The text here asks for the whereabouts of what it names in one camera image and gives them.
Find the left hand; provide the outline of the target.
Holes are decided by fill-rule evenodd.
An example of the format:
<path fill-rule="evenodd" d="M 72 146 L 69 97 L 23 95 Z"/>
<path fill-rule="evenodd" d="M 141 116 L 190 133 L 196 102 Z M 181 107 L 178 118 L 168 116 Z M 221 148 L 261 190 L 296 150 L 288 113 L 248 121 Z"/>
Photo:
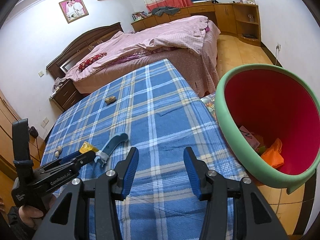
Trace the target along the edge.
<path fill-rule="evenodd" d="M 46 211 L 48 211 L 53 206 L 55 201 L 56 197 L 53 194 L 51 194 L 50 198 L 47 198 L 44 204 Z M 24 205 L 19 208 L 18 216 L 23 224 L 25 224 L 33 230 L 37 230 L 42 223 L 44 213 L 33 206 Z"/>

